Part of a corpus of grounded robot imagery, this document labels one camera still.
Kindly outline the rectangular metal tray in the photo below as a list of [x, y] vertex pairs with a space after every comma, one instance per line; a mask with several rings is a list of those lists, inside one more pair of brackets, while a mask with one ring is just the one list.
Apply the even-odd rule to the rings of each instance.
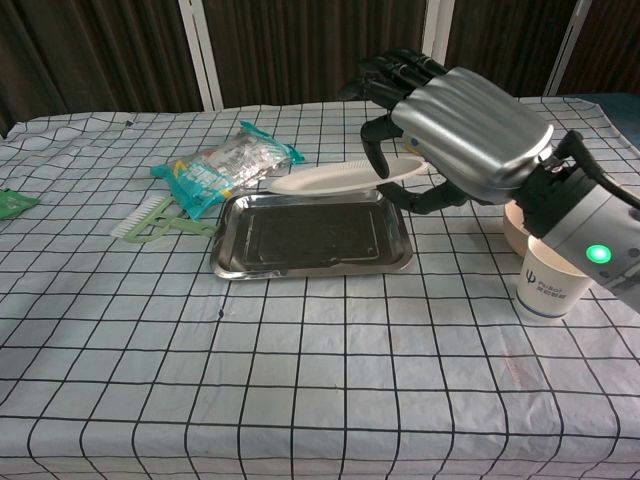
[[229, 200], [210, 265], [226, 280], [394, 273], [413, 249], [402, 213], [378, 191], [298, 197], [268, 192]]

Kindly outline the white black checked tablecloth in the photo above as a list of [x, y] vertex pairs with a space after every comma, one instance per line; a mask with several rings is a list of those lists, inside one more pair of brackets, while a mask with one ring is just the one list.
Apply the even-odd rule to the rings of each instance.
[[514, 307], [497, 206], [405, 218], [403, 272], [228, 282], [205, 238], [112, 229], [153, 165], [247, 120], [306, 166], [372, 104], [41, 117], [0, 137], [0, 480], [640, 480], [640, 315]]

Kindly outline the white partition frame post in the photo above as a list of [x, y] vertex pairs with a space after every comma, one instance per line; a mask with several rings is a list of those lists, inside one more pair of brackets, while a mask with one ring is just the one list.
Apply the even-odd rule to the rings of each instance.
[[203, 109], [224, 109], [203, 0], [178, 0]]
[[455, 0], [427, 0], [422, 53], [444, 65], [453, 20]]
[[555, 96], [564, 78], [574, 47], [579, 39], [585, 20], [591, 8], [592, 0], [576, 0], [567, 28], [556, 55], [544, 96]]

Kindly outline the green sachet packet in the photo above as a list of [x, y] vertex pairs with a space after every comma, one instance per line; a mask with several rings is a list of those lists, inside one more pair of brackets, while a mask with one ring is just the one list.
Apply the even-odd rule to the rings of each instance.
[[0, 220], [14, 218], [39, 203], [38, 198], [25, 196], [11, 189], [0, 190]]

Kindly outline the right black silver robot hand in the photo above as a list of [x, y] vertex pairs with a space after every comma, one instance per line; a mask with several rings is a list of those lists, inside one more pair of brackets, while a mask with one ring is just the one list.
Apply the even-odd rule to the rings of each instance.
[[[338, 93], [342, 100], [372, 101], [385, 114], [360, 130], [365, 155], [382, 179], [378, 191], [402, 210], [427, 214], [473, 199], [509, 202], [549, 155], [554, 127], [486, 78], [448, 69], [411, 49], [365, 58]], [[382, 152], [401, 139], [433, 166], [444, 182], [412, 193], [391, 179]]]

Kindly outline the white paper plate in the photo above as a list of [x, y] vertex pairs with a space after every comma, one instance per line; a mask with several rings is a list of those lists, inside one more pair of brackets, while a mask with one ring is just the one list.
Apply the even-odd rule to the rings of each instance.
[[269, 191], [294, 196], [331, 196], [375, 189], [424, 174], [428, 164], [417, 156], [392, 159], [389, 177], [381, 178], [368, 160], [327, 164], [274, 180]]

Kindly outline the teal clear snack bag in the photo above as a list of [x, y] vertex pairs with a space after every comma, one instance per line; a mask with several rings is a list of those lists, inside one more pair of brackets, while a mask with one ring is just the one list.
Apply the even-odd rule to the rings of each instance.
[[240, 130], [225, 143], [166, 164], [150, 174], [167, 182], [173, 198], [193, 220], [234, 193], [251, 187], [263, 177], [304, 156], [254, 124], [242, 121]]

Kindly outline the green brush white bristles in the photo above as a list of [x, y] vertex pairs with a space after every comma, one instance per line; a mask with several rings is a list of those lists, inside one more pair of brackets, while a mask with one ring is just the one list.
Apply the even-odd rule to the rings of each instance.
[[110, 235], [129, 243], [148, 243], [171, 231], [212, 237], [215, 227], [183, 216], [172, 196], [152, 196], [123, 219]]

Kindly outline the white paper cup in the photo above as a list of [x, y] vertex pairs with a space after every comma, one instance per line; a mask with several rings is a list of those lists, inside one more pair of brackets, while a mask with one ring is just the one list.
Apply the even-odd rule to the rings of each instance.
[[592, 279], [574, 265], [539, 239], [529, 236], [515, 306], [531, 320], [560, 320], [592, 284]]

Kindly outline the beige bowl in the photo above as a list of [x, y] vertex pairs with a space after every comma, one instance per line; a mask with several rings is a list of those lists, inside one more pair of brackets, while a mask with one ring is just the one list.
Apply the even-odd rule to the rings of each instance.
[[510, 201], [504, 206], [503, 232], [511, 249], [524, 258], [528, 249], [530, 233], [524, 225], [523, 210], [515, 201]]

